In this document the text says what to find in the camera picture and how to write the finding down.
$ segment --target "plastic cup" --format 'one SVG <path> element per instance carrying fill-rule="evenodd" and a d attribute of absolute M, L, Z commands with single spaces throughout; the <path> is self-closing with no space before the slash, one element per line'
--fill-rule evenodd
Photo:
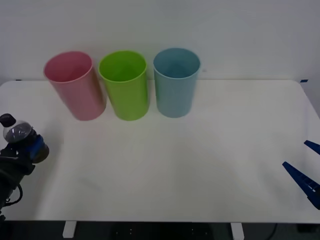
<path fill-rule="evenodd" d="M 113 52 L 100 61 L 98 71 L 118 118 L 133 121 L 147 113 L 146 70 L 144 57 L 129 50 Z"/>
<path fill-rule="evenodd" d="M 169 118 L 188 114 L 200 69 L 198 56 L 183 48 L 159 52 L 153 60 L 156 105 Z"/>
<path fill-rule="evenodd" d="M 106 100 L 93 61 L 86 53 L 69 51 L 56 55 L 43 72 L 76 119 L 88 121 L 104 112 Z"/>

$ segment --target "white table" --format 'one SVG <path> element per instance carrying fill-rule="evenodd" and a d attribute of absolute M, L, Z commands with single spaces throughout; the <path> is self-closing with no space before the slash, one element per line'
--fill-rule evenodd
<path fill-rule="evenodd" d="M 303 144 L 320 143 L 320 120 L 297 82 L 199 80 L 191 112 L 176 119 L 151 95 L 137 121 L 118 119 L 110 102 L 78 121 L 47 81 L 3 84 L 0 113 L 31 123 L 50 148 L 6 218 L 320 223 L 282 166 L 320 183 L 320 156 Z"/>

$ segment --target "white wall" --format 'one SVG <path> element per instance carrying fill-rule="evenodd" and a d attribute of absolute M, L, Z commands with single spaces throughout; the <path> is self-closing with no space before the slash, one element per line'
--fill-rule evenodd
<path fill-rule="evenodd" d="M 199 54 L 203 79 L 310 79 L 320 89 L 320 0 L 5 0 L 0 79 L 43 79 L 53 55 L 118 49 L 149 62 L 168 47 Z"/>

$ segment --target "black cable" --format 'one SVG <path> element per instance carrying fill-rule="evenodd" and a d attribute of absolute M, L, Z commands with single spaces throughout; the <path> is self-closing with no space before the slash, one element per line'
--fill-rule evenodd
<path fill-rule="evenodd" d="M 5 178 L 5 179 L 8 181 L 8 183 L 10 183 L 11 185 L 16 182 L 16 181 L 15 181 L 8 173 L 6 173 L 5 171 L 0 170 L 0 176 L 2 176 L 3 178 Z M 18 198 L 17 200 L 15 200 L 15 201 L 12 201 L 12 202 L 6 202 L 6 203 L 4 204 L 4 207 L 8 207 L 8 206 L 11 206 L 11 205 L 13 205 L 13 204 L 16 204 L 16 203 L 20 202 L 20 200 L 21 200 L 22 197 L 23 197 L 23 194 L 24 194 L 24 193 L 23 193 L 23 191 L 22 191 L 22 187 L 21 187 L 20 183 L 15 183 L 15 184 L 16 184 L 16 186 L 17 186 L 18 189 L 19 189 L 19 198 Z"/>
<path fill-rule="evenodd" d="M 12 202 L 6 202 L 6 203 L 4 204 L 5 207 L 11 206 L 11 205 L 13 205 L 13 204 L 17 204 L 17 203 L 20 202 L 20 200 L 22 199 L 24 193 L 23 193 L 23 191 L 22 191 L 22 187 L 21 187 L 20 183 L 17 185 L 17 187 L 18 187 L 19 193 L 20 193 L 19 198 L 18 198 L 17 200 L 15 200 L 15 201 L 12 201 Z"/>
<path fill-rule="evenodd" d="M 273 236 L 275 235 L 275 233 L 276 233 L 277 227 L 278 227 L 278 223 L 276 223 L 276 224 L 274 225 L 272 232 L 270 233 L 270 235 L 269 235 L 265 240 L 270 240 L 270 239 L 272 239 L 272 237 L 273 237 Z"/>

